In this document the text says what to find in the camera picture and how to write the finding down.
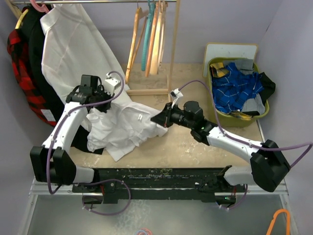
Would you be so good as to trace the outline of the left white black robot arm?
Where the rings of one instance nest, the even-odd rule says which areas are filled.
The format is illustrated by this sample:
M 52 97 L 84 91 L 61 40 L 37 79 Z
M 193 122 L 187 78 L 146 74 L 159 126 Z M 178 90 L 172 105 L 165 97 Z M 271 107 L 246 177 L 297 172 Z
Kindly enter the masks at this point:
M 101 181 L 95 177 L 94 169 L 77 166 L 69 156 L 74 137 L 93 107 L 107 112 L 111 107 L 114 92 L 121 82 L 108 76 L 102 81 L 93 75 L 81 76 L 80 85 L 67 96 L 63 113 L 50 136 L 41 146 L 34 146 L 30 159 L 34 175 L 39 182 L 58 185 L 83 183 L 84 187 L 95 192 Z

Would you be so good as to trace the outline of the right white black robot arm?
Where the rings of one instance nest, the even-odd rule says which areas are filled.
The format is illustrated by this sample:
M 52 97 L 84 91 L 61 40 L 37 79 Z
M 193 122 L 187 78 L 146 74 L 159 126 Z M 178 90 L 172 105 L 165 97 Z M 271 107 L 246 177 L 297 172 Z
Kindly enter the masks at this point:
M 173 124 L 190 129 L 191 136 L 200 143 L 226 150 L 248 162 L 248 166 L 227 166 L 217 180 L 218 188 L 230 191 L 236 185 L 257 185 L 267 192 L 274 192 L 291 166 L 272 140 L 252 141 L 220 130 L 207 120 L 196 101 L 187 101 L 183 109 L 167 103 L 151 121 L 168 128 Z

